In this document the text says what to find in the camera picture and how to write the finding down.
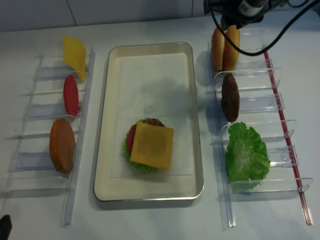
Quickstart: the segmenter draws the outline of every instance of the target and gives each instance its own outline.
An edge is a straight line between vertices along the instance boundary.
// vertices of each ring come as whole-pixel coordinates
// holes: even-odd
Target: white tray
[[[138,120],[174,129],[171,167],[142,174],[123,143]],[[100,201],[193,200],[204,186],[193,52],[187,43],[121,46],[109,55],[94,194]]]

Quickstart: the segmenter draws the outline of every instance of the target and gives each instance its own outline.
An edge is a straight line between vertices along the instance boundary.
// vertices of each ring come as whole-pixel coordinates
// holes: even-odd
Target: red tomato slice
[[[79,111],[79,94],[76,80],[72,75],[65,78],[63,100],[66,112],[69,115],[76,116]]]
[[[126,148],[128,149],[128,153],[131,155],[132,147],[134,145],[134,139],[136,134],[137,124],[133,125],[129,130],[128,137],[126,138]]]

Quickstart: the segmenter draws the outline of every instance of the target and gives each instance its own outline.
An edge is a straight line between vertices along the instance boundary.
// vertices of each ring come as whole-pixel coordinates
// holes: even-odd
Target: red strip
[[[264,53],[264,58],[266,60],[266,65],[267,68],[270,69],[272,68],[272,64],[269,58],[269,55],[267,52]],[[271,81],[271,85],[273,88],[273,93],[274,94],[278,94],[278,89],[276,86],[276,81],[275,81],[275,76],[273,74],[272,70],[269,70],[269,76],[270,76],[270,81]],[[277,98],[277,105],[280,106],[280,100]],[[279,116],[280,116],[280,120],[283,121],[282,122],[282,129],[283,129],[283,133],[285,134],[285,141],[286,141],[286,145],[287,146],[291,146],[291,140],[290,140],[290,136],[287,135],[288,132],[288,128],[287,128],[287,124],[285,122],[285,115],[284,112],[282,111],[282,109],[279,110]],[[290,154],[290,158],[291,158],[291,162],[292,162],[292,168],[293,168],[293,173],[294,173],[294,177],[297,179],[296,180],[296,185],[298,187],[298,189],[302,188],[303,184],[301,182],[300,178],[300,174],[299,174],[299,170],[298,170],[298,166],[297,166],[297,160],[294,154]],[[312,219],[308,210],[308,206],[307,206],[307,201],[306,201],[306,197],[305,197],[305,193],[304,192],[300,192],[299,191],[299,196],[300,196],[300,200],[301,200],[301,205],[302,205],[302,210],[303,210],[303,215],[304,215],[304,219],[305,219],[305,223],[307,225],[312,225]]]

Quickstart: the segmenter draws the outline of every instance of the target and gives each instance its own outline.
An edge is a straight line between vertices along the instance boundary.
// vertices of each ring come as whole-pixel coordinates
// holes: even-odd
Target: tray
[[[174,129],[171,167],[142,174],[122,146],[131,125],[159,118]],[[193,52],[184,42],[120,46],[109,55],[94,181],[100,201],[193,200],[204,186]]]
[[[246,34],[242,33],[242,43]],[[211,59],[211,47],[208,47]],[[206,87],[207,96],[213,102],[215,127],[212,127],[212,141],[215,147],[215,173],[219,194],[221,218],[224,230],[236,227],[233,204],[237,201],[285,200],[299,197],[307,225],[312,225],[311,211],[307,206],[305,191],[313,183],[310,177],[300,177],[298,157],[291,136],[297,125],[295,120],[285,120],[285,104],[278,87],[282,70],[273,67],[268,53],[248,58],[239,55],[234,71],[215,72],[212,68],[212,82]],[[231,126],[224,115],[221,98],[224,76],[232,74],[238,85],[240,105],[236,122],[253,127],[265,142],[269,156],[270,171],[263,180],[235,181],[229,183],[225,154],[229,143],[228,128]]]
[[[51,191],[53,195],[64,195],[61,225],[72,221],[78,171],[86,127],[88,104],[91,93],[95,52],[86,46],[86,81],[81,82],[76,72],[63,62],[62,38],[31,39],[34,47],[26,62],[34,62],[25,76],[30,81],[22,94],[24,111],[12,121],[8,141],[16,141],[11,159],[1,162],[0,172],[0,214],[11,207],[10,197],[37,197],[39,191]],[[65,78],[74,76],[79,95],[77,116],[68,115],[63,103]],[[70,122],[75,135],[76,146],[73,155],[73,169],[70,174],[55,170],[49,154],[49,137],[53,122],[64,118]]]

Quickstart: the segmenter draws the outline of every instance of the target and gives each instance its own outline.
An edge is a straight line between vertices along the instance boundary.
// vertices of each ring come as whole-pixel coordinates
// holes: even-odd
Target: yellow cheese slice
[[[81,41],[73,36],[63,36],[63,62],[76,71],[82,82],[86,80],[86,54]]]
[[[137,122],[130,161],[158,169],[171,163],[174,129]]]

